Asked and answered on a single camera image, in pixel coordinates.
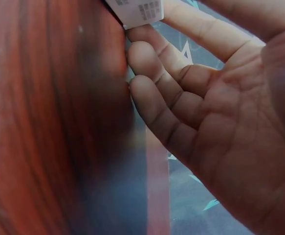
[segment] hand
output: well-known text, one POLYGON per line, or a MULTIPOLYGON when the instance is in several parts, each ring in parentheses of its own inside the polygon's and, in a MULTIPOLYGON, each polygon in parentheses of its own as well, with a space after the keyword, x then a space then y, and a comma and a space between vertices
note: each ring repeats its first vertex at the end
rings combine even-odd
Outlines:
POLYGON ((147 126, 244 225, 285 234, 285 0, 206 0, 237 28, 180 1, 164 22, 225 63, 189 65, 150 25, 128 32, 130 88, 147 126))

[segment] tag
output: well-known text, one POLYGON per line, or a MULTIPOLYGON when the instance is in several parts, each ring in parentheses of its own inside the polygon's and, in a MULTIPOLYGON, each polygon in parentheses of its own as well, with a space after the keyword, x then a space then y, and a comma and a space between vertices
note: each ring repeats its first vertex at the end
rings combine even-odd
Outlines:
POLYGON ((163 0, 106 0, 125 29, 164 18, 163 0))

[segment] barcode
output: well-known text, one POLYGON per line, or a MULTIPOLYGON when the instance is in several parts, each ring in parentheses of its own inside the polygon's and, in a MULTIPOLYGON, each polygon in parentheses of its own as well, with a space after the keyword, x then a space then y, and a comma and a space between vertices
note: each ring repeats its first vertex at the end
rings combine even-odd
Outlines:
POLYGON ((129 4, 128 0, 115 0, 115 1, 119 6, 129 4))
POLYGON ((150 3, 139 5, 139 11, 143 20, 154 19, 156 14, 160 12, 158 0, 150 3))

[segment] finger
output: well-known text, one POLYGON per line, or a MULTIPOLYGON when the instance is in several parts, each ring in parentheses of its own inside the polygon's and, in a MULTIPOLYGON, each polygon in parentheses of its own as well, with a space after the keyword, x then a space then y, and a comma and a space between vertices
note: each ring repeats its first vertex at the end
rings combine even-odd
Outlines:
POLYGON ((129 30, 128 38, 132 42, 151 44, 165 70, 184 91, 205 96, 209 80, 216 74, 216 69, 202 65, 191 66, 186 57, 149 24, 129 30))
POLYGON ((184 67, 191 64, 176 47, 149 24, 128 30, 127 36, 131 42, 144 41, 151 44, 166 71, 174 78, 179 76, 184 67))
POLYGON ((136 108, 146 125, 172 154, 187 165, 197 132, 174 116, 148 77, 136 76, 130 82, 130 89, 136 108))
POLYGON ((202 98, 184 92, 164 69, 153 47, 146 42, 135 42, 128 51, 128 62, 137 75, 149 77, 162 94, 166 105, 184 123, 198 128, 203 118, 200 110, 202 98))
POLYGON ((163 21, 166 24, 192 38, 223 62, 227 62, 243 45, 254 43, 249 35, 238 28, 182 1, 166 0, 164 11, 163 21))
POLYGON ((264 42, 285 31, 285 0, 200 1, 248 29, 264 42))

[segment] palm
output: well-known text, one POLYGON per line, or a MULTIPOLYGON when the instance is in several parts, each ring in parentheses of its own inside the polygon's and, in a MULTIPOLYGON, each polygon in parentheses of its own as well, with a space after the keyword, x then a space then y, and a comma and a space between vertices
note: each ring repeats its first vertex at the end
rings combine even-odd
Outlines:
POLYGON ((273 102, 272 81, 285 37, 263 49, 227 23, 165 2, 165 22, 225 67, 189 65, 151 26, 132 29, 131 94, 140 115, 236 218, 253 231, 284 234, 277 222, 285 224, 285 112, 282 95, 273 102))
POLYGON ((248 225, 254 228, 267 219, 285 187, 285 172, 283 178, 274 174, 285 169, 285 130, 272 107, 260 49, 240 56, 237 51, 206 93, 208 115, 190 165, 228 209, 243 210, 239 219, 252 214, 248 225), (264 185, 269 199, 260 192, 264 185))

